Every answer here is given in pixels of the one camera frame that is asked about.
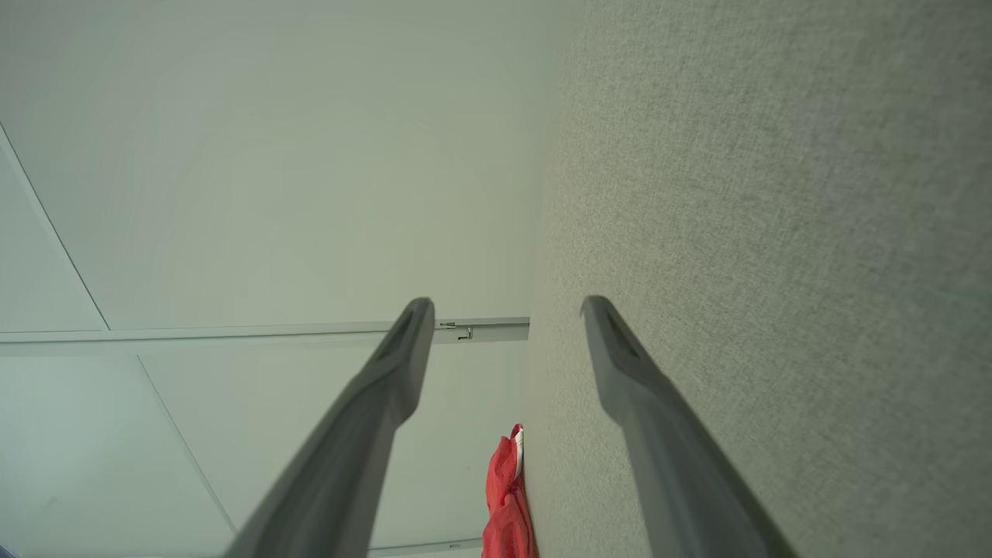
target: textured fabric panel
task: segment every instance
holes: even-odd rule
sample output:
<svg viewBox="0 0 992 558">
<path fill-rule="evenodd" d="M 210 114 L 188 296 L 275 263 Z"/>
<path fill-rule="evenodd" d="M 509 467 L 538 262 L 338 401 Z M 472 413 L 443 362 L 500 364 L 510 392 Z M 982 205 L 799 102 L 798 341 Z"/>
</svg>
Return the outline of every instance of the textured fabric panel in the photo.
<svg viewBox="0 0 992 558">
<path fill-rule="evenodd" d="M 588 294 L 801 555 L 992 555 L 990 29 L 983 1 L 586 4 L 526 391 L 544 558 L 649 553 Z"/>
</svg>

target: white panel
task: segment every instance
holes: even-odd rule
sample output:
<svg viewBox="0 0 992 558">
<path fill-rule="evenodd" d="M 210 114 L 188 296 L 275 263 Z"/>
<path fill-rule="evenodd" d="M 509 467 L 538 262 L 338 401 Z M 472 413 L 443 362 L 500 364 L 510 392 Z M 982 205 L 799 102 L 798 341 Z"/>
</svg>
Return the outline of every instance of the white panel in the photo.
<svg viewBox="0 0 992 558">
<path fill-rule="evenodd" d="M 528 316 L 571 4 L 12 2 L 0 119 L 112 329 Z"/>
<path fill-rule="evenodd" d="M 0 332 L 102 329 L 103 320 L 0 129 Z"/>
<path fill-rule="evenodd" d="M 219 555 L 231 538 L 134 356 L 0 359 L 0 543 Z"/>
<path fill-rule="evenodd" d="M 525 348 L 432 347 L 421 404 L 394 442 L 373 546 L 481 536 L 489 458 L 522 413 Z M 217 348 L 142 360 L 241 526 L 371 351 Z"/>
</svg>

